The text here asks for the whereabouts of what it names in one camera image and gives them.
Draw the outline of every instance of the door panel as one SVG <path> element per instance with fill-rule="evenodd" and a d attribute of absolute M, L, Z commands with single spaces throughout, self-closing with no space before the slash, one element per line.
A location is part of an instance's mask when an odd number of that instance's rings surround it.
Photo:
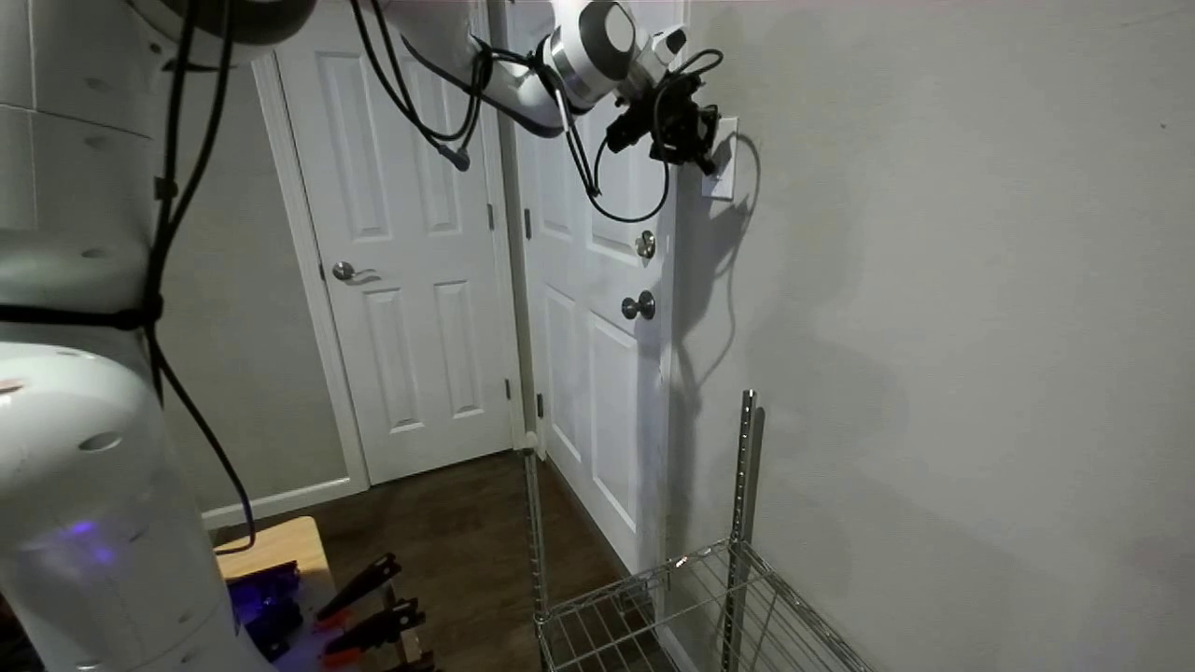
<path fill-rule="evenodd" d="M 275 65 L 370 482 L 512 447 L 521 410 L 502 392 L 516 341 L 490 219 L 494 117 L 475 168 L 455 173 L 377 88 L 344 0 L 318 3 Z M 455 126 L 466 97 L 409 55 L 402 73 L 423 119 Z"/>
<path fill-rule="evenodd" d="M 543 288 L 543 356 L 550 356 L 550 430 L 556 442 L 571 453 L 573 463 L 582 463 L 577 445 L 577 313 L 568 295 Z"/>
<path fill-rule="evenodd" d="M 588 324 L 593 482 L 627 531 L 637 531 L 637 343 L 614 324 Z"/>

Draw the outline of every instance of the wooden floor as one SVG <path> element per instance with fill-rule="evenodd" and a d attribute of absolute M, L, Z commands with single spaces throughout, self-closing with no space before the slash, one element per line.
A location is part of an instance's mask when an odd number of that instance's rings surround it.
<path fill-rule="evenodd" d="M 334 580 L 379 552 L 398 558 L 398 594 L 423 601 L 423 638 L 438 669 L 538 669 L 521 455 L 408 478 L 312 516 Z M 618 580 L 618 564 L 551 466 L 541 466 L 541 516 L 551 601 Z"/>

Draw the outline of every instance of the white wall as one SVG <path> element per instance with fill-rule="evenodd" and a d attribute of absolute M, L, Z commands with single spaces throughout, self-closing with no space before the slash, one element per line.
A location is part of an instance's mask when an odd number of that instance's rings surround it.
<path fill-rule="evenodd" d="M 204 126 L 209 78 L 185 91 L 182 175 Z M 252 497 L 347 475 L 245 69 L 232 78 L 220 145 L 169 268 L 159 334 Z M 179 405 L 169 405 L 169 437 L 199 506 L 232 506 L 222 472 Z"/>
<path fill-rule="evenodd" d="M 758 549 L 873 666 L 1195 669 L 1195 3 L 690 19 L 765 186 L 679 202 L 669 544 L 754 384 Z"/>

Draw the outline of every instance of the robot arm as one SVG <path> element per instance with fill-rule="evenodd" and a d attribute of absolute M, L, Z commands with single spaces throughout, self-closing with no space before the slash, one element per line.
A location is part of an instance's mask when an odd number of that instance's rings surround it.
<path fill-rule="evenodd" d="M 179 34 L 179 12 L 185 0 L 129 0 L 158 29 Z M 614 95 L 627 107 L 607 126 L 607 149 L 618 153 L 642 136 L 654 140 L 654 156 L 669 166 L 698 166 L 714 173 L 718 153 L 718 107 L 698 107 L 690 97 L 703 88 L 698 75 L 669 73 L 682 50 L 682 25 L 642 38 L 634 14 L 618 0 L 550 0 L 551 29 L 531 55 L 516 55 L 486 46 L 470 34 L 475 0 L 350 0 L 367 54 L 372 55 L 377 78 L 398 78 L 379 73 L 379 50 L 402 40 L 439 78 L 455 84 L 477 101 L 490 101 L 531 136 L 551 140 L 571 126 L 571 117 L 586 117 L 599 97 Z M 204 34 L 220 38 L 222 3 L 209 3 L 199 19 Z M 233 40 L 268 50 L 299 34 L 312 0 L 252 0 L 237 8 Z M 466 166 L 458 149 L 446 149 L 438 136 L 428 144 Z"/>
<path fill-rule="evenodd" d="M 372 8 L 439 78 L 486 97 L 532 136 L 568 130 L 568 117 L 614 95 L 627 112 L 607 126 L 607 149 L 654 136 L 654 156 L 714 173 L 718 107 L 698 107 L 698 75 L 669 73 L 685 34 L 679 25 L 637 40 L 618 0 L 551 0 L 556 29 L 531 55 L 470 38 L 470 0 L 383 0 Z"/>

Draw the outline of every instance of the door frame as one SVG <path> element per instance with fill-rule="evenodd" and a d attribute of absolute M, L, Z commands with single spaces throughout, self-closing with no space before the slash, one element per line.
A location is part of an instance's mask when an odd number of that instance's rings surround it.
<path fill-rule="evenodd" d="M 266 140 L 268 140 L 268 153 L 275 166 L 275 186 L 281 186 L 281 202 L 284 202 L 284 216 L 288 216 L 288 233 L 291 233 L 291 256 L 299 262 L 299 280 L 301 280 L 301 299 L 304 299 L 304 313 L 312 324 L 312 343 L 318 343 L 318 360 L 319 360 L 319 375 L 323 375 L 323 390 L 331 400 L 331 417 L 334 417 L 334 437 L 338 437 L 338 455 L 344 455 L 344 478 L 329 478 L 329 482 L 312 482 L 301 489 L 288 489 L 288 493 L 272 493 L 272 497 L 256 497 L 252 509 L 256 516 L 284 516 L 284 511 L 299 511 L 299 509 L 312 509 L 312 506 L 329 506 L 329 501 L 344 501 L 355 493 L 370 489 L 370 466 L 367 466 L 367 447 L 363 447 L 363 432 L 358 432 L 358 417 L 355 417 L 355 405 L 350 405 L 350 390 L 347 390 L 347 365 L 338 360 L 338 334 L 331 321 L 331 299 L 319 277 L 319 252 L 318 252 L 318 226 L 309 216 L 309 202 L 304 202 L 304 186 L 301 186 L 301 166 L 299 166 L 299 145 L 294 145 L 294 126 L 291 126 L 291 107 L 288 107 L 288 95 L 281 84 L 281 65 L 275 55 L 261 55 L 250 65 L 250 78 L 256 91 L 256 104 L 266 117 Z M 490 256 L 494 256 L 494 268 L 497 268 L 497 341 L 500 341 L 500 370 L 512 377 L 512 400 L 502 405 L 502 421 L 509 421 L 509 437 L 526 437 L 521 425 L 521 370 L 519 370 L 519 349 L 516 349 L 516 285 L 512 285 L 512 256 L 509 256 L 509 202 L 502 202 L 502 173 L 500 173 L 500 136 L 497 136 L 497 117 L 494 107 L 480 112 L 477 119 L 477 140 L 490 145 L 486 149 L 486 202 L 490 202 L 490 216 L 494 216 L 494 237 L 490 237 Z M 237 523 L 241 511 L 232 509 L 214 509 L 204 511 L 209 527 L 228 527 Z"/>

